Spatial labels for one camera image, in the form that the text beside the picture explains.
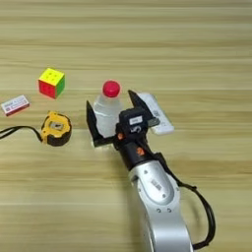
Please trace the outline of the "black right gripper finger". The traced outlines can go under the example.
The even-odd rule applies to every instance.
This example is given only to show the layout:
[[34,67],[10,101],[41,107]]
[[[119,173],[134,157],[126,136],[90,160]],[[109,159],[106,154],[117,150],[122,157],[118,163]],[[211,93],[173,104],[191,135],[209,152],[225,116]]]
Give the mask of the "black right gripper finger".
[[89,101],[87,101],[86,107],[87,107],[87,123],[90,129],[93,141],[95,141],[99,137],[99,133],[96,127],[95,113]]
[[128,95],[131,99],[133,107],[129,110],[130,115],[143,115],[144,120],[150,122],[154,119],[151,111],[149,110],[147,104],[133,91],[129,90]]

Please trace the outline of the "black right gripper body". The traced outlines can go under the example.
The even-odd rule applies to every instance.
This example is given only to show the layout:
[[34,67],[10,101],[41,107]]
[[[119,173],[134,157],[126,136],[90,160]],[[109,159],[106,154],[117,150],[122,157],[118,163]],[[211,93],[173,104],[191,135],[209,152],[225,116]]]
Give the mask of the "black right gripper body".
[[116,124],[115,134],[103,137],[93,124],[93,142],[96,147],[112,144],[121,155],[128,170],[136,165],[156,159],[148,146],[148,123],[144,120],[135,126],[128,119],[122,119]]

